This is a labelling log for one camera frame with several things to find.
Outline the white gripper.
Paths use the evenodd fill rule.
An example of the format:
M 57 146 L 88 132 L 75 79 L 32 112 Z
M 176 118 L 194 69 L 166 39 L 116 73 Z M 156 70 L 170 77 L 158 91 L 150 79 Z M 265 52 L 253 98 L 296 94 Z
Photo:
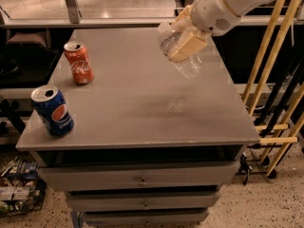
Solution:
M 207 33 L 221 36 L 233 29 L 241 20 L 228 0 L 194 0 L 187 5 L 171 24 L 174 31 L 182 32 L 167 57 L 172 62 L 181 62 L 207 46 Z

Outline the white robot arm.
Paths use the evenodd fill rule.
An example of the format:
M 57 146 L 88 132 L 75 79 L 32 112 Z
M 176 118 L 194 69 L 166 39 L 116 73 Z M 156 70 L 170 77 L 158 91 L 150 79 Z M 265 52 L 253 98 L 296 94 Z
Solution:
M 221 36 L 236 27 L 241 18 L 275 0 L 194 0 L 170 25 L 180 38 L 166 52 L 172 62 L 181 62 L 206 47 L 207 37 Z

